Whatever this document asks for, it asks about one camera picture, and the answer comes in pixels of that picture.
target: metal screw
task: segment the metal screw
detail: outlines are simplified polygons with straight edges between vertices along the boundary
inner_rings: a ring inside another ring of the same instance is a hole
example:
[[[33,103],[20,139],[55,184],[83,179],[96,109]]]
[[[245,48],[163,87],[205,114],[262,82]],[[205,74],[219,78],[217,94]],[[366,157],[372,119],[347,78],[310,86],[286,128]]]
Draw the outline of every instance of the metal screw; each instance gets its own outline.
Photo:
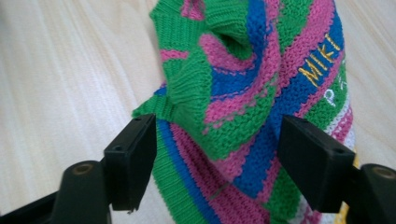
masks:
[[[111,149],[113,149],[113,150],[115,150],[115,151],[122,151],[122,150],[123,150],[122,146],[114,146],[114,147],[111,148]]]
[[[73,174],[74,175],[85,175],[85,174],[89,173],[92,170],[92,168],[93,168],[92,164],[83,163],[79,166],[76,166],[73,169]]]
[[[390,169],[384,167],[376,166],[373,168],[374,173],[386,178],[386,179],[396,179],[396,174]]]

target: wood grain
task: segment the wood grain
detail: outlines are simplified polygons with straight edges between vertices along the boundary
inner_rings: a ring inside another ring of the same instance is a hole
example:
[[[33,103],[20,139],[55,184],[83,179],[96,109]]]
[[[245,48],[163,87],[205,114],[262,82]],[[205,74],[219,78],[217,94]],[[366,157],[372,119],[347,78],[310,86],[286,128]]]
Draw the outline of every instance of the wood grain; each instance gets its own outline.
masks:
[[[0,211],[59,187],[102,150],[163,80],[149,19],[155,0],[0,1]],[[396,2],[336,1],[361,163],[396,169]],[[172,223],[151,180],[139,212]]]

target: knitted sweater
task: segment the knitted sweater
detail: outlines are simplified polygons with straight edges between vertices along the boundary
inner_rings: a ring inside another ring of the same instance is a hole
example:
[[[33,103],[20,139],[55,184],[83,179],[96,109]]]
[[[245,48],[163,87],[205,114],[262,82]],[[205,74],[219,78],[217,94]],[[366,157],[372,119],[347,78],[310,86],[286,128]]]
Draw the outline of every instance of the knitted sweater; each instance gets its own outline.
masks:
[[[175,222],[342,222],[276,156],[283,115],[353,148],[334,1],[160,0],[150,16],[166,82],[134,116],[157,115],[153,174]]]

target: pink stripe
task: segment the pink stripe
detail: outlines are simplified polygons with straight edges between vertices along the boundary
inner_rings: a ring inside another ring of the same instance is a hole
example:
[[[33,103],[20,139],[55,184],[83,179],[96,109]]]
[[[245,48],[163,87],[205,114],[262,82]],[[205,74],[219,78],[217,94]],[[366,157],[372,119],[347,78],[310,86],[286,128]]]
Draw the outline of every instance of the pink stripe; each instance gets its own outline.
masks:
[[[233,97],[235,95],[239,95],[242,94],[243,92],[247,91],[249,89],[249,87],[245,87],[243,90],[241,91],[236,91],[236,92],[231,92],[231,93],[226,93],[223,95],[214,95],[214,96],[210,96],[211,100],[218,100],[218,99],[225,99],[227,97]]]
[[[175,49],[162,49],[160,53],[163,62],[166,62],[170,59],[186,59],[189,56],[188,51],[180,51]]]
[[[279,15],[279,0],[264,0],[264,2],[266,3],[265,12],[268,21],[276,19]]]
[[[333,12],[333,1],[314,0],[305,28],[282,55],[276,96],[281,94],[283,88],[289,86],[290,79],[298,74],[298,68],[304,65],[304,59],[309,56],[310,51],[316,49],[318,43],[324,40],[332,24]]]
[[[229,183],[186,132],[176,124],[171,124],[171,131],[180,156],[221,223],[269,223],[268,212],[233,185],[227,186]]]
[[[255,136],[256,134],[237,151],[231,152],[225,160],[212,162],[228,182],[233,182],[234,178],[242,174],[242,166],[245,164],[246,156],[255,141]]]
[[[263,184],[262,191],[260,191],[257,194],[257,200],[259,202],[267,203],[268,200],[270,199],[277,178],[277,174],[279,174],[280,167],[281,167],[280,161],[277,158],[277,156],[275,156],[274,159],[271,161],[270,169],[266,171],[267,178],[262,181]]]
[[[202,21],[204,16],[204,2],[202,0],[184,0],[181,16],[195,21]]]
[[[280,63],[279,43],[277,41],[277,31],[273,31],[268,36],[268,48],[264,50],[264,58],[259,70],[257,79],[245,94],[237,95],[234,98],[224,101],[215,101],[206,110],[205,123],[211,123],[219,119],[233,120],[236,114],[242,115],[245,109],[255,105],[255,96],[266,97],[267,92],[263,89],[265,83],[271,80],[278,70]]]
[[[199,40],[199,45],[204,50],[209,63],[218,68],[245,71],[247,69],[252,69],[254,66],[253,62],[256,60],[255,54],[252,54],[252,56],[246,60],[235,58],[213,35],[202,35]]]
[[[332,85],[335,78],[337,77],[343,59],[344,51],[341,51],[338,58],[334,61],[334,65],[332,66],[329,76],[325,78],[323,84],[318,87],[318,91],[315,92],[315,94],[308,96],[308,100],[306,101],[306,103],[302,104],[300,111],[294,113],[294,116],[302,118],[314,104],[316,104],[321,98],[323,98],[325,91],[329,89],[329,87]]]
[[[301,222],[302,224],[318,224],[320,222],[321,213],[317,211],[312,211],[309,205],[306,207],[304,213],[304,220]]]
[[[337,139],[339,142],[344,143],[347,138],[347,134],[352,127],[353,114],[352,108],[349,106],[348,111],[344,117],[340,120],[337,127],[332,131],[332,137]]]

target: black clamp jaw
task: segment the black clamp jaw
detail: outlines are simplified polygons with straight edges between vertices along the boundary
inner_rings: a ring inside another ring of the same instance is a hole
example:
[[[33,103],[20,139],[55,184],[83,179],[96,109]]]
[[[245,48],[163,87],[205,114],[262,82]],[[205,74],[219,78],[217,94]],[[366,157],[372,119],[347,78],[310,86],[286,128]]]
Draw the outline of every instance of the black clamp jaw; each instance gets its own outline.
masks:
[[[355,153],[307,120],[283,117],[278,157],[312,209],[338,213],[345,202],[348,224],[396,223],[396,171],[355,168]]]
[[[113,210],[137,210],[157,155],[154,115],[131,120],[105,149],[101,161],[64,171],[58,192],[0,217],[0,223],[111,223]]]

